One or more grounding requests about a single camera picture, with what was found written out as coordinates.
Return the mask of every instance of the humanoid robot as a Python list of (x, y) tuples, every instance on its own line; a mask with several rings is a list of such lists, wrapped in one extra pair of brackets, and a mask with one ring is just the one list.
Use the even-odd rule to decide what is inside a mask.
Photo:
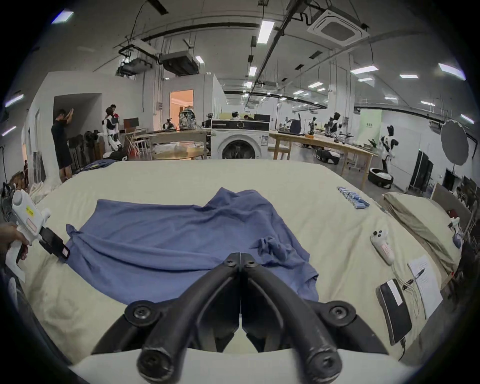
[(388, 136), (382, 136), (380, 139), (380, 142), (382, 143), (382, 165), (384, 167), (383, 171), (385, 173), (388, 173), (387, 161), (392, 160), (392, 158), (395, 157), (393, 153), (393, 148), (398, 145), (398, 140), (393, 136), (393, 125), (389, 125), (387, 129)]

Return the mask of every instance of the pen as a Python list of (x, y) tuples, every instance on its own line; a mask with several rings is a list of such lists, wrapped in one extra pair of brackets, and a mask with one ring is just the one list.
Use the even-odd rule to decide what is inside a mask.
[[(411, 285), (415, 280), (417, 280), (417, 279), (421, 276), (421, 274), (422, 274), (423, 272), (425, 272), (425, 268), (423, 268), (423, 269), (418, 273), (418, 275), (416, 275), (413, 279), (410, 279), (409, 281), (407, 281), (407, 284), (408, 284), (408, 285)], [(404, 286), (402, 287), (402, 290), (404, 291), (404, 290), (406, 290), (406, 289), (407, 289), (407, 286), (404, 285)]]

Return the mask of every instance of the human hand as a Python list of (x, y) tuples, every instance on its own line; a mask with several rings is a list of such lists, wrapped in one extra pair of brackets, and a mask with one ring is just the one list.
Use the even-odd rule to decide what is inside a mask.
[(25, 260), (28, 253), (28, 247), (30, 243), (26, 239), (23, 233), (17, 231), (17, 225), (14, 223), (3, 223), (0, 224), (0, 253), (6, 254), (10, 248), (10, 244), (15, 240), (22, 242), (24, 247), (22, 247), (22, 260)]

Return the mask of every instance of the beige bedsheet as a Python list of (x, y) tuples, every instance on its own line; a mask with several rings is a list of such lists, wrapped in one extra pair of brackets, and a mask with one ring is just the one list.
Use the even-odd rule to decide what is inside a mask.
[[(363, 195), (372, 205), (355, 210), (337, 186), (358, 191), (317, 164), (273, 160), (132, 161), (80, 173), (38, 206), (51, 210), (48, 226), (67, 241), (65, 225), (80, 228), (94, 212), (97, 199), (204, 205), (220, 187), (236, 192), (255, 189), (273, 204), (311, 254), (310, 263), (319, 273), (316, 287), (320, 301), (345, 300), (354, 305), (389, 353), (399, 358), (402, 348), (400, 344), (390, 346), (375, 295), (375, 289), (394, 276), (373, 248), (370, 234), (379, 228), (389, 230), (396, 269), (404, 280), (412, 277), (407, 261), (425, 251), (373, 200)], [(20, 263), (26, 272), (24, 290), (37, 318), (60, 350), (77, 363), (90, 354), (125, 306), (95, 290), (67, 265), (48, 255), (38, 242), (27, 260)], [(432, 265), (440, 285), (439, 270)], [(409, 295), (406, 301), (413, 323), (406, 337), (408, 347), (423, 328), (425, 316), (420, 304), (415, 318)], [(240, 351), (239, 345), (228, 350)]]

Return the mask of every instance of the white trigger controller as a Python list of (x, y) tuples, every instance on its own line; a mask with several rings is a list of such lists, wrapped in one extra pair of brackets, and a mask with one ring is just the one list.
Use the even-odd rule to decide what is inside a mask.
[(375, 231), (370, 236), (370, 241), (372, 242), (373, 246), (380, 254), (380, 256), (385, 260), (388, 265), (392, 265), (395, 261), (395, 254), (393, 253), (392, 248), (387, 243), (388, 239), (388, 230), (381, 229)]

